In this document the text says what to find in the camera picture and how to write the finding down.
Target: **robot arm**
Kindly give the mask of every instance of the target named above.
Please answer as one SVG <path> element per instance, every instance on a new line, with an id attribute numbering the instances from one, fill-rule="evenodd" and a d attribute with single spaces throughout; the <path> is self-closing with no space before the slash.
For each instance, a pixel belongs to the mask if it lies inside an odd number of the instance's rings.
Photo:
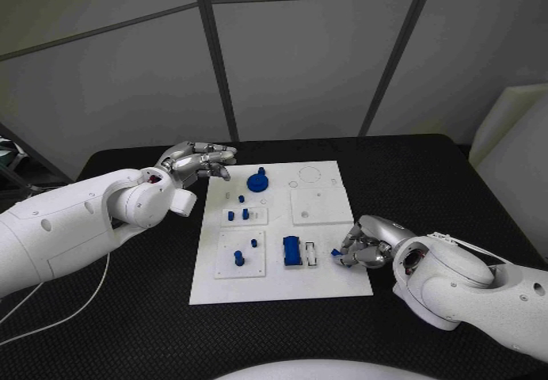
<path id="1" fill-rule="evenodd" d="M 75 272 L 163 220 L 188 216 L 199 177 L 230 181 L 237 150 L 184 142 L 155 167 L 123 169 L 47 192 L 0 214 L 0 298 Z M 112 219 L 123 222 L 113 228 Z"/>
<path id="2" fill-rule="evenodd" d="M 459 245 L 504 264 L 488 266 Z M 424 321 L 448 331 L 465 321 L 505 347 L 548 362 L 548 272 L 515 265 L 449 235 L 417 237 L 368 215 L 334 258 L 368 268 L 393 261 L 394 293 Z"/>

